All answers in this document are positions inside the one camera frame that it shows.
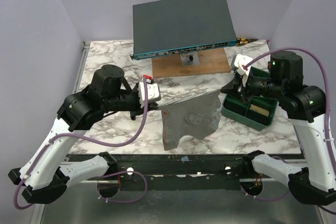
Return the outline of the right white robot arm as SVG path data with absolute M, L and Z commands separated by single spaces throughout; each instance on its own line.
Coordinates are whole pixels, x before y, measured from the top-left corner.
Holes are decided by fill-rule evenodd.
M 335 145 L 328 91 L 304 84 L 303 59 L 294 51 L 269 55 L 268 77 L 253 75 L 253 58 L 236 55 L 231 64 L 233 80 L 221 92 L 243 102 L 253 97 L 277 100 L 292 121 L 308 165 L 300 168 L 254 151 L 244 156 L 241 171 L 249 178 L 264 174 L 277 180 L 302 204 L 327 206 L 335 202 Z

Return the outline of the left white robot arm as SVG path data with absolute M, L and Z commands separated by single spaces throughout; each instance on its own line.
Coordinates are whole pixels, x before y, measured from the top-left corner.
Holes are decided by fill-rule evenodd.
M 90 84 L 65 98 L 33 157 L 23 167 L 9 171 L 8 177 L 17 187 L 15 197 L 22 196 L 28 207 L 45 205 L 84 180 L 118 178 L 123 171 L 107 152 L 82 162 L 65 163 L 65 158 L 78 140 L 93 142 L 86 133 L 107 115 L 129 112 L 131 119 L 146 118 L 160 98 L 159 86 L 148 75 L 130 87 L 122 68 L 104 65 L 96 70 Z

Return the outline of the grey striped underwear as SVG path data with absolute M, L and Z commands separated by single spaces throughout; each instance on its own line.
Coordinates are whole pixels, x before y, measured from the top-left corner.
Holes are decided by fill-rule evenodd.
M 166 151 L 177 148 L 184 136 L 203 140 L 216 132 L 221 118 L 219 94 L 217 89 L 158 107 L 162 116 L 162 140 Z

